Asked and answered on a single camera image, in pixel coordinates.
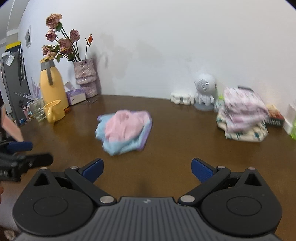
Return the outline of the pink blue purple garment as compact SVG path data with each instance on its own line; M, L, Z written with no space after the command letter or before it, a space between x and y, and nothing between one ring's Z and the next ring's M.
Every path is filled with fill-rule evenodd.
M95 137L110 156L143 150L152 129L151 115L145 110L119 110L97 120Z

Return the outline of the folded floral clothes pile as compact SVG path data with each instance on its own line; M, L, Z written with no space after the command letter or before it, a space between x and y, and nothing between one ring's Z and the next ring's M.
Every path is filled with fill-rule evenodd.
M216 122L225 138L243 142L262 142L268 136L265 122L269 112L261 97L252 90L227 87Z

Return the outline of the glass jar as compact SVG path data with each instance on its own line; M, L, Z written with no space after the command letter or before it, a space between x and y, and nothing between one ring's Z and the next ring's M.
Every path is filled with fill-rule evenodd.
M36 99L29 104L30 112L34 119L38 122L42 122L46 119L45 111L44 111L44 100L42 98Z

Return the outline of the yellow cup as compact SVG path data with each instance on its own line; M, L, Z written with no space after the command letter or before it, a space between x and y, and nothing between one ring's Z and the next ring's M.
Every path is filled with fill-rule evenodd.
M61 100L52 101L44 106L44 112L48 123L55 123L65 117L65 111Z

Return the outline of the yellow thermos jug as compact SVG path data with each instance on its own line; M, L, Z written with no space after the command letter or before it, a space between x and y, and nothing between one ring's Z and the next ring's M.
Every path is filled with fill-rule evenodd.
M55 66L54 58L47 56L40 61L40 89L46 104L60 100L63 109L69 107L66 91L60 72Z

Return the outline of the purple tissue box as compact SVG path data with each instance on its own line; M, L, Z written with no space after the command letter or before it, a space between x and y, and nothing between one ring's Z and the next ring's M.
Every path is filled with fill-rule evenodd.
M66 96L70 106L86 100L85 91L82 89L75 89L70 81L66 82L64 87L67 89Z

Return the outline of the white astronaut figurine speaker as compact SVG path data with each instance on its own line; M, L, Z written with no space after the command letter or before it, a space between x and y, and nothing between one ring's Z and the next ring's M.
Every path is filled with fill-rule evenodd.
M216 79L210 74L200 74L194 81L196 87L194 107L201 111L212 111L217 98Z

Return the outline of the green bottle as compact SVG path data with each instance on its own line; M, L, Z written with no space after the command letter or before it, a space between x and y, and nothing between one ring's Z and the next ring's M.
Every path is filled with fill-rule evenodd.
M296 140L296 121L292 125L292 129L290 131L290 136L293 140Z

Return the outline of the purple knitted vase cover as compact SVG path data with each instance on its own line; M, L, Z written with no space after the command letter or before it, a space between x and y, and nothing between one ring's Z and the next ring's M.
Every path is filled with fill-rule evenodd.
M76 84L85 92L86 98L98 94L96 87L97 73L92 58L74 63Z

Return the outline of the dried rose bouquet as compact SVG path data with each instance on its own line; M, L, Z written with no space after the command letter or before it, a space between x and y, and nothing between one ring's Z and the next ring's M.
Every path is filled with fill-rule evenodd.
M46 26L49 28L45 34L47 41L55 43L55 45L42 46L44 57L52 57L57 62L61 58L66 58L70 62L78 62L87 58L88 48L93 42L93 36L90 34L85 38L85 55L84 57L78 50L78 41L81 39L80 33L76 29L72 29L66 33L63 24L61 23L61 14L51 14L46 18Z

